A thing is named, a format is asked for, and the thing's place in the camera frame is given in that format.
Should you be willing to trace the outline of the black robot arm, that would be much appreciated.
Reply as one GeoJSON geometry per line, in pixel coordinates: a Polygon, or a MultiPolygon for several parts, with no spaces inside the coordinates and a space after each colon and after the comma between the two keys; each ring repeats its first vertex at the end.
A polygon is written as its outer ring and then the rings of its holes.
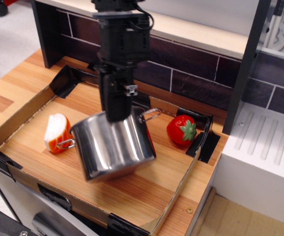
{"type": "Polygon", "coordinates": [[[137,0],[94,0],[99,22],[99,89],[109,122],[125,120],[137,95],[134,70],[150,58],[152,15],[137,0]]]}

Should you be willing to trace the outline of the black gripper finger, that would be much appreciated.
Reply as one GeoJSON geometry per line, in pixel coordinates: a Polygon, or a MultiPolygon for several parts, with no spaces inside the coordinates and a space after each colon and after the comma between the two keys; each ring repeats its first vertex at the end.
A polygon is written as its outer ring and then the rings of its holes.
{"type": "Polygon", "coordinates": [[[111,73],[99,74],[99,89],[103,111],[109,122],[126,119],[131,113],[132,97],[126,95],[126,81],[111,73]]]}
{"type": "Polygon", "coordinates": [[[138,95],[138,92],[136,91],[136,89],[138,88],[138,85],[124,85],[124,94],[126,96],[136,96],[138,95]]]}

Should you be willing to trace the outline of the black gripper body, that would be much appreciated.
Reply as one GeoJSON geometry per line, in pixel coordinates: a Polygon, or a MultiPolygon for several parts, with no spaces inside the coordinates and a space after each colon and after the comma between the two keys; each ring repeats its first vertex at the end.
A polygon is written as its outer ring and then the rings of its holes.
{"type": "Polygon", "coordinates": [[[99,14],[99,71],[133,81],[134,69],[150,58],[150,16],[99,14]]]}

